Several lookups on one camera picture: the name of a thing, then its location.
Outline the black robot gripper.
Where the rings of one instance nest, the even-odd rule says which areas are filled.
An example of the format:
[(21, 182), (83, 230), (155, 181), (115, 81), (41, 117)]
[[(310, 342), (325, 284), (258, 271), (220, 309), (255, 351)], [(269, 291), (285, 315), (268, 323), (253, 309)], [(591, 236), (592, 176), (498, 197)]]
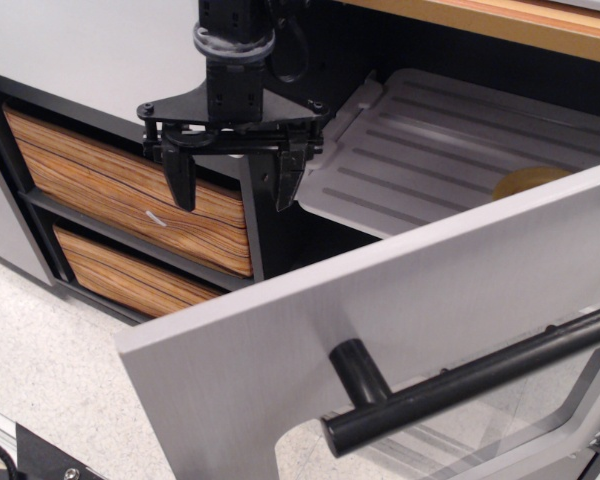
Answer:
[(292, 205), (305, 160), (322, 151), (328, 106), (266, 89), (264, 72), (262, 61), (231, 66), (211, 61), (198, 87), (137, 108), (145, 127), (143, 155), (162, 161), (179, 208), (196, 206), (193, 155), (271, 151), (278, 152), (276, 210)]

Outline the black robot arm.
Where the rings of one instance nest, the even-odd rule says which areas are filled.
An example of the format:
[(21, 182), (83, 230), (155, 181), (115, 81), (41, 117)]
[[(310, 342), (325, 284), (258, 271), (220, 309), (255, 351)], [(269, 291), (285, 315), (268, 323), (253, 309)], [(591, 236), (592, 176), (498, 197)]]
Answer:
[(307, 162), (323, 150), (328, 108), (271, 92), (264, 80), (267, 72), (284, 83), (306, 74), (308, 45), (296, 17), (307, 5), (199, 2), (193, 42), (206, 59), (205, 81), (137, 109), (144, 155), (162, 166), (178, 207), (196, 207), (198, 155), (273, 155), (275, 206), (282, 211), (293, 203)]

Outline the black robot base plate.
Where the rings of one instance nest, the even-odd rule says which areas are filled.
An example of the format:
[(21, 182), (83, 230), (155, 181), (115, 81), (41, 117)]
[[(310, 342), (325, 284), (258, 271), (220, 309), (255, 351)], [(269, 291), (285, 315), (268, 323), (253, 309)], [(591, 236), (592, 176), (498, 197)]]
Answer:
[(20, 424), (16, 424), (16, 443), (19, 479), (103, 479), (86, 464)]

